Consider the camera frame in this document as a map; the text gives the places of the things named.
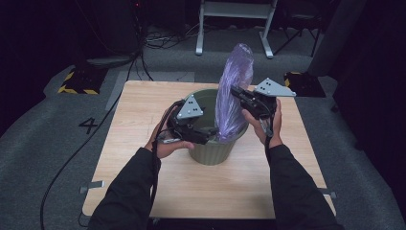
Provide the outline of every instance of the black sleeve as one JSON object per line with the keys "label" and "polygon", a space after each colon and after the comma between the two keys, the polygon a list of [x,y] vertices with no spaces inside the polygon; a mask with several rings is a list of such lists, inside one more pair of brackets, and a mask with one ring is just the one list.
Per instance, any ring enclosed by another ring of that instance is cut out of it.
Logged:
{"label": "black sleeve", "polygon": [[89,221],[89,230],[147,229],[153,183],[152,152],[139,148],[108,188]]}
{"label": "black sleeve", "polygon": [[269,150],[272,199],[278,229],[344,229],[313,178],[285,145]]}

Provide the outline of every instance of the wooden table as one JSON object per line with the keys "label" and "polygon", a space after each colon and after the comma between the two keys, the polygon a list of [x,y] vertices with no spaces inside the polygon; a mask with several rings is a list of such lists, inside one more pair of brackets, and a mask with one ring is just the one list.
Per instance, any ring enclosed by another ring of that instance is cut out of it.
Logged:
{"label": "wooden table", "polygon": [[[212,83],[128,81],[107,134],[92,181],[103,188],[89,190],[83,213],[91,216],[107,187],[139,147],[148,141],[164,111],[175,101]],[[319,165],[293,98],[282,102],[282,139],[296,159],[325,188]],[[335,213],[331,198],[325,195]],[[273,202],[263,145],[250,126],[221,164],[195,162],[186,149],[162,159],[158,192],[151,217],[207,219],[274,219]]]}

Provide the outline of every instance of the purple plastic bag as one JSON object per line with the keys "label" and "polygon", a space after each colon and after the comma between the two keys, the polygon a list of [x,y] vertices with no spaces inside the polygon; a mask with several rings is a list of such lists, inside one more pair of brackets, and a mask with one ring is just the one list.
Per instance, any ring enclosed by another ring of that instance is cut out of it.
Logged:
{"label": "purple plastic bag", "polygon": [[251,48],[242,43],[234,47],[227,59],[215,104],[215,126],[218,127],[217,141],[220,143],[234,141],[247,125],[239,99],[231,94],[230,89],[232,85],[248,88],[253,79],[253,64]]}

